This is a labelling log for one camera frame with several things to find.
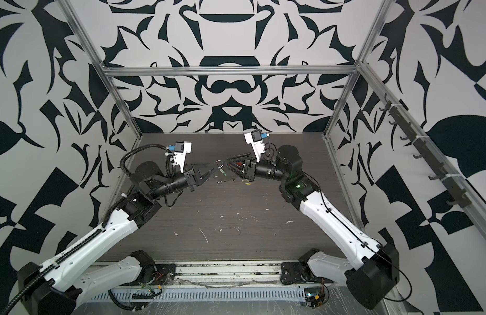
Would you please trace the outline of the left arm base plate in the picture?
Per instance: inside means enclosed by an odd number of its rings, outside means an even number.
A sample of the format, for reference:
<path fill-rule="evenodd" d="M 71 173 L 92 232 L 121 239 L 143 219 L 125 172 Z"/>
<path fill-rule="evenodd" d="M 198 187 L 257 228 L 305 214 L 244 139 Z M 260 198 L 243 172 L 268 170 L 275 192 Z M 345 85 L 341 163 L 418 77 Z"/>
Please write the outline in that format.
<path fill-rule="evenodd" d="M 145 270 L 145 281 L 151 286 L 169 285 L 176 279 L 176 264 L 159 263 Z"/>

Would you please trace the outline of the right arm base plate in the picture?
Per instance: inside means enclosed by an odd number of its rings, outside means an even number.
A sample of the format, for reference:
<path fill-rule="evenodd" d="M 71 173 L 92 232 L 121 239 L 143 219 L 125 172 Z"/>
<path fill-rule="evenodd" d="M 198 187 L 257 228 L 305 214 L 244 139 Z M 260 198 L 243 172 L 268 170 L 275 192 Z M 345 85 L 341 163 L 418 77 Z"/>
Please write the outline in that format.
<path fill-rule="evenodd" d="M 304 262 L 282 262 L 280 282 L 285 286 L 291 286 L 299 283 L 317 284 L 322 280 L 317 278 Z"/>

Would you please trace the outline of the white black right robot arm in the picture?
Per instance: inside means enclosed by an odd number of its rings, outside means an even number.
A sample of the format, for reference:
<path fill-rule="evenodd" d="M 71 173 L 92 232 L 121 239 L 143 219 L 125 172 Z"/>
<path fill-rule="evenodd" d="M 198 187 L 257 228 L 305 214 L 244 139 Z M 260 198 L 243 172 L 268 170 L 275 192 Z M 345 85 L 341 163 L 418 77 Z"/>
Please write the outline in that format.
<path fill-rule="evenodd" d="M 351 295 L 372 310 L 399 283 L 400 257 L 393 244 L 382 245 L 340 213 L 320 185 L 303 171 L 303 160 L 294 146 L 283 145 L 274 160 L 243 154 L 225 165 L 247 181 L 261 177 L 280 183 L 287 203 L 311 219 L 339 247 L 344 258 L 312 249 L 300 261 L 316 278 L 347 286 Z"/>

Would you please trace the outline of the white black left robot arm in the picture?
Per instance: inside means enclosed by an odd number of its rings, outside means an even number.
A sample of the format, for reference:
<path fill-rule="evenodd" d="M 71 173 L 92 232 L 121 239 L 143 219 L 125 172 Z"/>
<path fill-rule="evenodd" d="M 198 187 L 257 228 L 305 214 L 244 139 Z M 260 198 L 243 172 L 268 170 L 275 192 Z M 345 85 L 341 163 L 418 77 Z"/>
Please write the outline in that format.
<path fill-rule="evenodd" d="M 150 282 L 155 261 L 142 250 L 96 271 L 88 269 L 151 220 L 161 209 L 162 198 L 194 190 L 217 170 L 217 164 L 193 164 L 165 177 L 155 162 L 143 162 L 131 175 L 132 191 L 91 232 L 41 265 L 30 262 L 19 271 L 15 300 L 29 314 L 72 314 L 90 299 L 122 284 Z"/>

